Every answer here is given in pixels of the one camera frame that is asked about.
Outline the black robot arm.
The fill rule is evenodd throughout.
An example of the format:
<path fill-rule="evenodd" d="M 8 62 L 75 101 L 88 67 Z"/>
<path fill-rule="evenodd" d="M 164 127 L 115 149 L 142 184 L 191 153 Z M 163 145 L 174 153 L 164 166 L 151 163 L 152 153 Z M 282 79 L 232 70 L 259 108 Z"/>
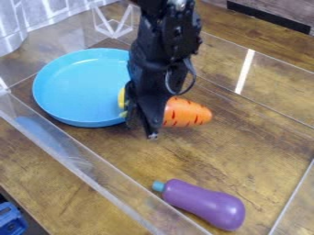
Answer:
<path fill-rule="evenodd" d="M 128 50 L 127 123 L 139 120 L 146 137 L 158 137 L 166 104 L 184 94 L 196 72 L 191 56 L 202 45 L 202 19 L 195 0 L 130 0 L 140 8 L 138 36 Z"/>

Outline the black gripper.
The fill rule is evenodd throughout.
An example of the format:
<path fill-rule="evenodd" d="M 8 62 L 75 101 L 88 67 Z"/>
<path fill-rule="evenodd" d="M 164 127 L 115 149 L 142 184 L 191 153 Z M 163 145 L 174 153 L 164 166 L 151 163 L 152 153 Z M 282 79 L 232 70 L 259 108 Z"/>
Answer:
<path fill-rule="evenodd" d="M 148 118 L 144 113 L 139 115 L 139 106 L 150 105 L 183 93 L 182 87 L 187 78 L 187 60 L 176 62 L 150 62 L 144 58 L 131 56 L 127 61 L 130 81 L 126 85 L 126 111 L 127 127 L 130 129 L 142 125 L 146 137 L 158 138 L 156 117 Z"/>

